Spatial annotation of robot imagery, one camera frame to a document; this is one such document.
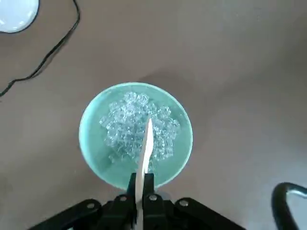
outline teal bowl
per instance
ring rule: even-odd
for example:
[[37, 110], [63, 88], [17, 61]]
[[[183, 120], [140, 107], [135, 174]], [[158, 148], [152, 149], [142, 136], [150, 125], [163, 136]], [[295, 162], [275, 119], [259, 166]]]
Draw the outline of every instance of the teal bowl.
[[171, 117], [180, 123], [181, 131], [174, 142], [174, 156], [155, 165], [154, 186], [158, 188], [173, 180], [186, 165], [192, 150], [193, 134], [189, 117], [182, 105], [168, 92], [146, 83], [130, 82], [112, 86], [98, 94], [87, 106], [79, 127], [79, 143], [86, 163], [94, 173], [110, 185], [126, 190], [136, 163], [131, 160], [112, 163], [113, 151], [104, 142], [106, 130], [99, 120], [109, 113], [108, 105], [119, 101], [127, 92], [145, 93], [156, 105], [168, 106]]

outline brown table surface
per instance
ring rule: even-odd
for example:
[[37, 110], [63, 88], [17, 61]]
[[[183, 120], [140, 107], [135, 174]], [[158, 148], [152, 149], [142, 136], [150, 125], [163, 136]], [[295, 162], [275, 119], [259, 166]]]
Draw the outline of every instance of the brown table surface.
[[[0, 100], [0, 229], [26, 229], [118, 192], [86, 165], [78, 126], [103, 89], [141, 81], [190, 116], [194, 146], [161, 190], [193, 197], [251, 230], [274, 229], [272, 189], [307, 186], [307, 1], [79, 0], [81, 23], [36, 79]], [[0, 87], [25, 77], [75, 20], [41, 0], [36, 21], [0, 34]], [[307, 203], [291, 197], [300, 226]]]

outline cable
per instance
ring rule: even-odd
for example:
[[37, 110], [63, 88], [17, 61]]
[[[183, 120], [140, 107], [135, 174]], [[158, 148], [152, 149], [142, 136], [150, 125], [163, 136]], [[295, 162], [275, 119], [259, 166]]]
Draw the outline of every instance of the cable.
[[72, 0], [72, 1], [73, 1], [74, 5], [76, 7], [76, 10], [77, 10], [77, 20], [74, 23], [74, 25], [65, 34], [65, 36], [46, 54], [46, 56], [44, 57], [42, 62], [38, 65], [38, 67], [28, 77], [14, 79], [11, 82], [9, 82], [8, 86], [2, 92], [0, 92], [0, 97], [4, 96], [16, 82], [33, 79], [33, 78], [37, 77], [39, 74], [41, 74], [43, 67], [46, 64], [46, 62], [48, 60], [51, 60], [53, 58], [52, 55], [57, 54], [57, 52], [59, 52], [60, 49], [63, 47], [63, 45], [69, 40], [70, 36], [73, 34], [75, 29], [77, 28], [77, 26], [80, 22], [80, 18], [81, 18], [80, 8], [79, 8], [79, 5], [77, 3], [77, 0]]
[[278, 230], [299, 229], [287, 204], [288, 194], [307, 199], [307, 188], [287, 182], [280, 183], [274, 188], [271, 206]]

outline bowl rim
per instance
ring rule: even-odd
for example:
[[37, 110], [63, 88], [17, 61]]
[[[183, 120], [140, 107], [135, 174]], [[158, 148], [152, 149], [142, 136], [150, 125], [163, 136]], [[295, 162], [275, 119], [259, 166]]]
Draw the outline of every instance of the bowl rim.
[[97, 94], [91, 101], [90, 103], [87, 105], [86, 109], [84, 110], [83, 114], [82, 114], [82, 117], [81, 117], [81, 120], [80, 120], [80, 125], [79, 125], [79, 145], [80, 145], [80, 150], [81, 150], [81, 153], [83, 155], [83, 158], [85, 160], [85, 162], [87, 163], [87, 165], [90, 167], [90, 169], [100, 178], [102, 179], [103, 181], [107, 182], [108, 184], [110, 184], [111, 186], [113, 187], [116, 187], [116, 188], [119, 188], [119, 189], [122, 189], [122, 190], [126, 190], [127, 188], [124, 188], [122, 186], [120, 186], [119, 184], [115, 184], [115, 183], [111, 183], [110, 181], [106, 180], [105, 178], [102, 178], [99, 173], [98, 173], [98, 170], [96, 170], [92, 164], [89, 163], [89, 160], [87, 159], [86, 157], [86, 153], [85, 153], [85, 146], [82, 141], [82, 129], [83, 129], [83, 126], [84, 126], [84, 121], [85, 121], [85, 116], [89, 113], [90, 111], [90, 107], [91, 105], [99, 98], [102, 96], [102, 94], [105, 94], [107, 93], [108, 91], [110, 90], [113, 90], [115, 88], [119, 88], [119, 87], [125, 87], [125, 86], [133, 86], [133, 85], [138, 85], [138, 86], [146, 86], [146, 87], [150, 87], [150, 88], [153, 88], [153, 89], [156, 89], [158, 91], [160, 91], [161, 93], [164, 93], [166, 94], [166, 96], [168, 96], [169, 98], [171, 98], [173, 101], [176, 102], [176, 104], [180, 107], [180, 109], [183, 111], [183, 115], [184, 117], [186, 118], [187, 122], [188, 122], [188, 126], [189, 126], [189, 132], [190, 132], [190, 147], [189, 147], [189, 152], [187, 153], [187, 156], [185, 158], [185, 160], [183, 161], [183, 164], [182, 166], [177, 170], [177, 172], [171, 176], [169, 179], [167, 179], [165, 182], [161, 183], [161, 184], [158, 184], [157, 186], [155, 186], [155, 188], [159, 188], [167, 183], [169, 183], [170, 181], [172, 181], [175, 177], [177, 177], [181, 171], [184, 169], [184, 167], [186, 166], [189, 158], [190, 158], [190, 155], [191, 155], [191, 152], [192, 152], [192, 147], [193, 147], [193, 131], [192, 131], [192, 125], [191, 125], [191, 122], [190, 122], [190, 119], [189, 119], [189, 116], [186, 112], [186, 110], [184, 109], [184, 107], [181, 105], [181, 103], [174, 97], [172, 96], [170, 93], [168, 93], [167, 91], [155, 86], [155, 85], [151, 85], [151, 84], [148, 84], [148, 83], [143, 83], [143, 82], [126, 82], [126, 83], [120, 83], [120, 84], [116, 84], [116, 85], [113, 85], [111, 87], [108, 87], [106, 88], [105, 90], [101, 91], [99, 94]]

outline white object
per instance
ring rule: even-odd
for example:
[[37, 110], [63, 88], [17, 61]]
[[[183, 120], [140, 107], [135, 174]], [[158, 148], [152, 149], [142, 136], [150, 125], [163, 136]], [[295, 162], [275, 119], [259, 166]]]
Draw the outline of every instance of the white object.
[[0, 0], [0, 32], [15, 33], [35, 19], [39, 0]]
[[148, 172], [149, 159], [154, 149], [154, 132], [151, 118], [148, 119], [140, 153], [139, 167], [135, 178], [135, 203], [142, 200], [145, 173]]

